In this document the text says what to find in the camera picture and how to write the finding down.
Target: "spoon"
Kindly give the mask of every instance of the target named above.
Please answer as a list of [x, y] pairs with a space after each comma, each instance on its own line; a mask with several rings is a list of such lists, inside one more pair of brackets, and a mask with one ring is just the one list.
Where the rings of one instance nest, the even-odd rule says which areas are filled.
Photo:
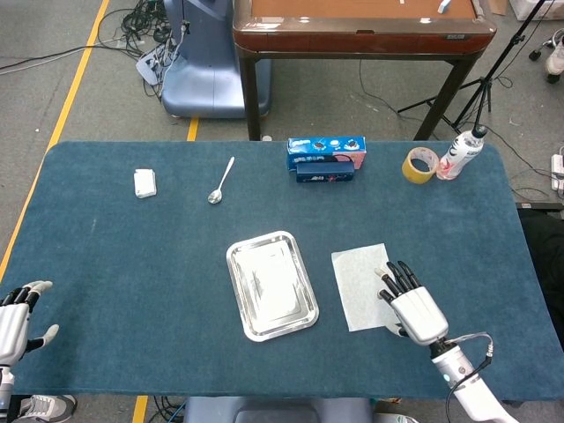
[[221, 185], [223, 185], [223, 181], [227, 178], [227, 174], [229, 174], [229, 171], [231, 170], [231, 166], [233, 165], [234, 162], [235, 162], [235, 157], [229, 159], [229, 163], [227, 163], [226, 172], [223, 174], [223, 178], [221, 178], [221, 182], [219, 183], [218, 188], [212, 191], [208, 196], [208, 203], [217, 204], [221, 201], [222, 198]]

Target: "table leg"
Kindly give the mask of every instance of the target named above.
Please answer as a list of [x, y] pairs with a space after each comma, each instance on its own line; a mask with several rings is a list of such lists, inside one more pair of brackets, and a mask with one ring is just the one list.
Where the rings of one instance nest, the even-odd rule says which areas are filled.
[[253, 58], [241, 57], [239, 59], [249, 141], [261, 140], [261, 123], [258, 112], [258, 90], [256, 89], [255, 63], [256, 61]]
[[470, 70], [478, 60], [478, 57], [479, 56], [474, 56], [470, 60], [456, 61], [454, 67], [450, 71], [449, 77], [446, 81], [444, 81], [444, 84], [439, 91], [439, 95], [433, 102], [433, 106], [428, 111], [427, 116], [425, 116], [425, 120], [419, 127], [417, 134], [415, 134], [414, 140], [420, 141], [431, 137], [437, 124], [447, 111], [450, 102], [454, 99], [456, 93], [458, 92], [458, 88], [460, 88], [460, 85], [462, 85], [470, 73]]

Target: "metal tray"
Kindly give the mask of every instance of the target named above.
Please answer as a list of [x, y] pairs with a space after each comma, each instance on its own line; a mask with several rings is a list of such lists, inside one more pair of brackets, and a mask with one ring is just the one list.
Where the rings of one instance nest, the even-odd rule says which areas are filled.
[[236, 242], [227, 250], [227, 265], [249, 339], [262, 342], [317, 321], [319, 307], [288, 232]]

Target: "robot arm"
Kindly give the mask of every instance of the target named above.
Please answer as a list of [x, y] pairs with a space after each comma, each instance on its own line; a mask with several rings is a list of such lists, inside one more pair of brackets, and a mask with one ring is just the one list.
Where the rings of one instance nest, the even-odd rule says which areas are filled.
[[[479, 371], [491, 362], [494, 355], [491, 337], [485, 332], [480, 332], [447, 340], [445, 337], [449, 331], [449, 324], [428, 290], [421, 286], [407, 264], [398, 262], [404, 274], [395, 264], [387, 263], [387, 265], [394, 278], [385, 269], [376, 270], [389, 288], [389, 291], [381, 290], [378, 295], [393, 308], [405, 335], [416, 344], [429, 345], [431, 348], [431, 359], [451, 389], [446, 407], [448, 420], [450, 421], [449, 400], [454, 393], [472, 420], [518, 423], [501, 407], [479, 375]], [[490, 339], [490, 344], [486, 359], [474, 369], [456, 342], [476, 337], [487, 337]]]
[[29, 283], [14, 289], [0, 303], [0, 421], [5, 421], [10, 405], [14, 385], [11, 368], [25, 353], [48, 345], [59, 331], [54, 324], [42, 337], [27, 340], [35, 303], [52, 285], [43, 280]]

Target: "plastic bottle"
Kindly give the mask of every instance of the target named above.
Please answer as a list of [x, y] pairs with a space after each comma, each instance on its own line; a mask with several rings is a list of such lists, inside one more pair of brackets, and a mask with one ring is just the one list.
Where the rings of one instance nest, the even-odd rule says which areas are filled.
[[467, 130], [455, 138], [449, 150], [439, 161], [437, 177], [451, 181], [460, 175], [466, 163], [475, 158], [484, 148], [487, 128], [482, 125]]

